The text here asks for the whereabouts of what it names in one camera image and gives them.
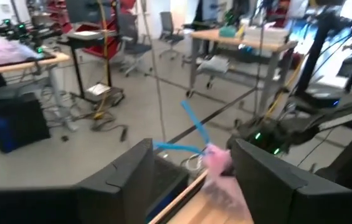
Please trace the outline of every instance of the gray office chair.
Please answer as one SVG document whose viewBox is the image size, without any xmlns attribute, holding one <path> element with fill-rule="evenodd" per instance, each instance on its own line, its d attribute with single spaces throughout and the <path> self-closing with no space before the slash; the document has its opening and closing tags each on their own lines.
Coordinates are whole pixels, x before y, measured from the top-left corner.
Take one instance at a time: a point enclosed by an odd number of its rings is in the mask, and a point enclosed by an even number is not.
<svg viewBox="0 0 352 224">
<path fill-rule="evenodd" d="M 124 72 L 126 77 L 129 76 L 130 72 L 137 70 L 143 72 L 145 76 L 149 75 L 152 68 L 149 71 L 142 69 L 142 57 L 145 53 L 152 49 L 152 46 L 144 44 L 145 37 L 142 43 L 138 42 L 138 28 L 136 26 L 137 16 L 132 14 L 121 13 L 118 15 L 119 21 L 119 33 L 121 35 L 121 52 L 126 56 L 132 56 L 133 61 L 127 62 L 126 60 L 122 63 L 121 72 Z"/>
<path fill-rule="evenodd" d="M 174 50 L 173 47 L 184 40 L 183 35 L 179 35 L 180 29 L 177 29 L 177 33 L 174 33 L 174 25 L 173 25 L 173 18 L 171 16 L 171 12 L 161 12 L 161 22 L 162 22 L 162 33 L 159 37 L 159 40 L 167 43 L 170 45 L 170 49 L 164 50 L 159 54 L 159 58 L 166 53 L 176 54 L 178 56 L 180 52 Z"/>
</svg>

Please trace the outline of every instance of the pink bag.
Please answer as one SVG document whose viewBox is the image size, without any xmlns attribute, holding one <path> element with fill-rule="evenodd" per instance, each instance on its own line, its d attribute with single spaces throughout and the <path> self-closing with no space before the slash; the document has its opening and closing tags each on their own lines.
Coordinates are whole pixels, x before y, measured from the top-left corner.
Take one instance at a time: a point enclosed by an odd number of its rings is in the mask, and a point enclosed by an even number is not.
<svg viewBox="0 0 352 224">
<path fill-rule="evenodd" d="M 230 151 L 208 144 L 202 159 L 207 176 L 202 191 L 211 202 L 244 220 L 251 220 L 249 209 L 235 177 L 223 177 L 221 173 L 232 163 Z"/>
<path fill-rule="evenodd" d="M 0 64 L 21 62 L 29 57 L 39 58 L 39 54 L 17 41 L 0 39 Z"/>
</svg>

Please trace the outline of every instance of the green light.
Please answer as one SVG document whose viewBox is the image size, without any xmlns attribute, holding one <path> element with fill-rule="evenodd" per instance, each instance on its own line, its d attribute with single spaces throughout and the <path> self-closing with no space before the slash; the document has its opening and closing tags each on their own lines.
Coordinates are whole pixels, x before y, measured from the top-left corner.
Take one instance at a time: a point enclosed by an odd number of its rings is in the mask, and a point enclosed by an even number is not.
<svg viewBox="0 0 352 224">
<path fill-rule="evenodd" d="M 256 136 L 255 136 L 255 139 L 258 140 L 258 138 L 260 138 L 261 135 L 262 135 L 262 134 L 257 133 Z"/>
</svg>

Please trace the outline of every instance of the concrete floor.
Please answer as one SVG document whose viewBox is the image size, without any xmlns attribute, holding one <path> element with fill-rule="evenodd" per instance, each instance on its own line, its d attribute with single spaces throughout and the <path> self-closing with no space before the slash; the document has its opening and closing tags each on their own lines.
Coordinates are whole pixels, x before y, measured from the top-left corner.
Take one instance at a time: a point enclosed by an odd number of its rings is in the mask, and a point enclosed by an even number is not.
<svg viewBox="0 0 352 224">
<path fill-rule="evenodd" d="M 155 54 L 158 55 L 165 47 L 162 43 L 155 42 Z M 188 54 L 189 42 L 180 43 L 177 49 Z M 82 52 L 80 55 L 83 56 L 83 64 L 80 68 L 86 86 L 99 82 L 103 77 L 102 63 L 99 59 Z M 157 58 L 156 63 L 159 76 L 173 83 L 160 83 L 166 140 L 169 140 L 193 125 L 180 106 L 180 102 L 186 98 L 185 90 L 180 87 L 188 85 L 189 66 L 181 68 L 180 56 L 173 61 L 169 56 Z M 145 64 L 148 67 L 151 66 L 150 54 L 145 55 Z M 63 90 L 77 91 L 74 68 L 66 67 L 68 65 L 71 65 L 71 62 L 60 65 L 65 68 L 57 69 L 57 78 Z M 247 65 L 247 69 L 255 70 L 251 65 Z M 155 79 L 144 77 L 139 73 L 131 74 L 126 78 L 115 68 L 112 74 L 113 84 L 124 88 L 126 99 L 110 111 L 117 117 L 116 124 L 129 125 L 128 140 L 119 142 L 120 129 L 110 132 L 92 132 L 89 120 L 77 121 L 79 129 L 75 133 L 70 133 L 63 128 L 53 128 L 50 139 L 31 144 L 10 154 L 0 153 L 0 187 L 72 185 L 100 170 L 143 138 L 161 140 Z M 247 87 L 222 80 L 215 80 L 213 88 L 207 90 L 206 82 L 207 77 L 199 77 L 196 85 L 196 90 L 206 97 L 195 94 L 189 99 L 200 119 L 222 107 L 224 102 L 230 102 L 249 90 Z M 252 111 L 253 105 L 254 96 L 250 95 L 245 99 L 244 108 Z M 215 117 L 212 122 L 222 126 L 232 126 L 234 119 L 248 120 L 250 117 L 249 113 L 238 110 L 235 105 Z M 213 125 L 206 127 L 214 144 L 225 146 L 229 133 L 214 128 Z M 326 134 L 320 133 L 319 136 L 325 137 Z M 69 141 L 62 142 L 60 137 L 63 135 L 68 135 Z M 352 140 L 352 130 L 337 128 L 328 139 L 347 145 Z M 297 165 L 319 142 L 319 139 L 313 139 L 294 147 L 290 154 L 282 159 Z M 178 143 L 204 146 L 196 131 Z M 318 164 L 317 168 L 327 166 L 341 151 L 341 148 L 324 142 L 303 161 L 301 168 L 309 169 L 313 163 Z M 169 152 L 168 159 L 179 164 L 189 156 L 189 153 Z"/>
</svg>

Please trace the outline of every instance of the blue stick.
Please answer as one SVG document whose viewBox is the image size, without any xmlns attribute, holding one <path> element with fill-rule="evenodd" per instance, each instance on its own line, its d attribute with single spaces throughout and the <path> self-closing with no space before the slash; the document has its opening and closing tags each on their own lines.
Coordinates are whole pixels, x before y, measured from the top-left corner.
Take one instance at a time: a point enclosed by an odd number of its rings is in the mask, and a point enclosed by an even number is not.
<svg viewBox="0 0 352 224">
<path fill-rule="evenodd" d="M 154 142 L 155 147 L 161 147 L 163 149 L 172 149 L 172 150 L 179 150 L 179 151 L 188 151 L 195 154 L 203 154 L 203 152 L 195 146 L 181 146 L 177 144 L 169 144 L 164 142 Z"/>
<path fill-rule="evenodd" d="M 209 134 L 207 133 L 206 129 L 201 124 L 201 122 L 196 118 L 193 109 L 191 109 L 191 107 L 189 106 L 189 103 L 186 100 L 183 100 L 181 102 L 181 106 L 183 106 L 183 108 L 187 111 L 189 118 L 193 121 L 196 129 L 201 134 L 205 144 L 209 144 L 211 142 L 211 138 L 209 137 Z"/>
</svg>

